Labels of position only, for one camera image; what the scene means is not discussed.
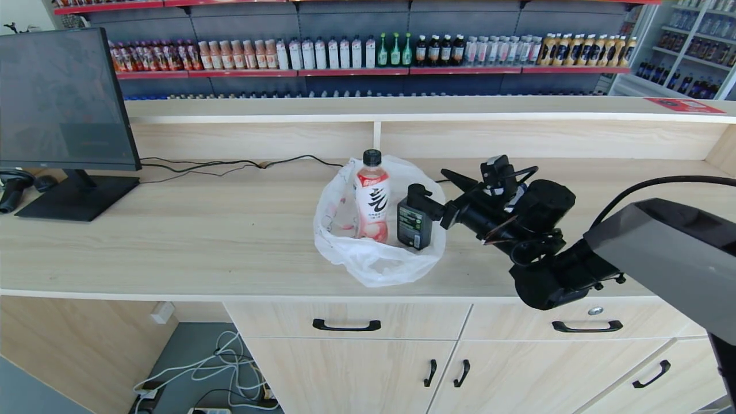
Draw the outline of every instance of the drawer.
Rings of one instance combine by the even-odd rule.
[[[596,314],[596,308],[602,308],[602,312]],[[473,305],[462,339],[669,338],[675,337],[689,321],[657,297],[583,298],[548,311],[533,309],[514,299]]]
[[[243,337],[457,340],[470,304],[226,302],[225,308]]]

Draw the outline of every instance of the black bottle cap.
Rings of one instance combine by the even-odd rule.
[[[381,151],[379,150],[365,150],[363,152],[363,164],[366,166],[379,166],[381,165]]]

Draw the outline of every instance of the cabinet door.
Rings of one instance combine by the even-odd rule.
[[[454,341],[245,338],[286,414],[425,414]],[[436,361],[428,387],[431,360]]]
[[[430,413],[570,414],[666,341],[460,341]]]
[[[710,341],[678,340],[580,413],[689,414],[726,395]]]

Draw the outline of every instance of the red sticker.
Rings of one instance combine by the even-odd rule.
[[[661,105],[675,112],[705,112],[705,113],[725,113],[720,109],[705,105],[694,99],[677,99],[677,98],[644,98]]]

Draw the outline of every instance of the drawer handle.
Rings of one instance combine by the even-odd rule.
[[[437,371],[437,361],[435,359],[429,362],[429,378],[424,378],[424,386],[429,387],[434,378],[434,371]]]
[[[470,372],[470,361],[467,359],[462,360],[462,376],[460,377],[460,380],[458,381],[457,378],[455,378],[455,381],[453,383],[455,384],[455,388],[460,388],[462,385],[462,382],[465,381],[465,377],[467,376],[467,373]]]
[[[381,321],[371,320],[365,328],[333,328],[332,326],[326,326],[324,319],[315,319],[312,321],[312,326],[320,331],[373,332],[381,329]]]
[[[552,327],[555,331],[560,332],[567,332],[572,334],[579,334],[579,333],[585,333],[585,332],[616,332],[618,330],[621,330],[623,328],[623,323],[621,323],[620,320],[609,320],[608,321],[608,328],[602,328],[602,329],[575,329],[575,328],[568,328],[567,325],[565,325],[565,322],[555,320],[552,322]]]
[[[652,378],[652,379],[651,379],[651,380],[650,380],[649,382],[647,382],[646,384],[642,384],[642,383],[641,383],[641,382],[639,382],[638,380],[637,380],[637,381],[634,381],[634,382],[632,382],[632,384],[634,385],[634,388],[637,388],[637,389],[639,389],[639,388],[644,388],[644,387],[646,387],[647,385],[651,384],[652,382],[655,382],[655,381],[656,381],[656,380],[658,380],[658,379],[659,379],[659,378],[660,378],[660,377],[661,377],[662,375],[665,375],[665,373],[666,373],[667,371],[669,371],[669,370],[670,370],[670,367],[672,366],[672,364],[670,364],[670,362],[669,362],[669,361],[667,361],[666,359],[664,359],[663,361],[661,361],[661,362],[659,363],[659,366],[661,367],[661,369],[662,369],[662,370],[661,370],[661,371],[660,371],[660,372],[659,372],[659,373],[657,374],[657,376],[655,376],[654,378]]]

